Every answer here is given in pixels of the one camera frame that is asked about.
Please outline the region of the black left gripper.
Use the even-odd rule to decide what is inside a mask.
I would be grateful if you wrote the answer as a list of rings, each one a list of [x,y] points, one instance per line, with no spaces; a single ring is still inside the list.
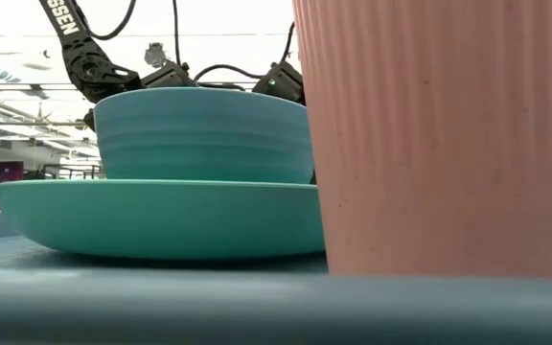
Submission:
[[[198,83],[189,76],[189,65],[177,64],[168,60],[160,69],[143,77],[141,83],[145,88],[159,87],[198,87]]]

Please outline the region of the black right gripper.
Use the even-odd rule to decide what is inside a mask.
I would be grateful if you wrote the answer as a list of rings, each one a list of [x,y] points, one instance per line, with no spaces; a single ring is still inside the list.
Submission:
[[[271,69],[258,80],[252,92],[297,104],[306,103],[303,77],[285,60],[273,62]]]

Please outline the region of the blue bowl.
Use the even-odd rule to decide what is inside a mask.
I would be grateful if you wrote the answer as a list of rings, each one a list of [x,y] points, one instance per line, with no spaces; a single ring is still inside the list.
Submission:
[[[155,88],[94,108],[110,179],[307,184],[314,163],[305,107],[271,96],[201,87]]]

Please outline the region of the teal plate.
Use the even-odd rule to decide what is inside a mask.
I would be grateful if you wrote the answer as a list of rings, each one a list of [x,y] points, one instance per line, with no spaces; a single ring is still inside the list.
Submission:
[[[11,226],[46,247],[158,260],[234,260],[322,252],[316,187],[99,179],[0,184]]]

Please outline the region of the pink ribbed cup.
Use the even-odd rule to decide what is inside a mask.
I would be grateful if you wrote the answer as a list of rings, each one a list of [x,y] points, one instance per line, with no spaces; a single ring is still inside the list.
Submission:
[[[552,278],[552,0],[293,0],[328,267]]]

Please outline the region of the blue plastic tray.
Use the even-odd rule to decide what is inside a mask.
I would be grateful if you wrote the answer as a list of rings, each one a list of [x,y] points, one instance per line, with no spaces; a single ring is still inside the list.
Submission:
[[[346,277],[320,255],[71,255],[0,215],[0,345],[552,345],[552,280]]]

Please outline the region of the black railing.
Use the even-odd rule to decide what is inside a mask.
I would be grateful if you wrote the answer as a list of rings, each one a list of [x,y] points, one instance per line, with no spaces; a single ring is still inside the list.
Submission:
[[[48,164],[43,165],[39,170],[46,179],[85,180],[105,178],[100,165]]]

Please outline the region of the purple screen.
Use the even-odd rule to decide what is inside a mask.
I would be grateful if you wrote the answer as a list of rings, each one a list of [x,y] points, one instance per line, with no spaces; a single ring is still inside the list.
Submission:
[[[23,161],[0,161],[0,183],[22,180],[23,178]]]

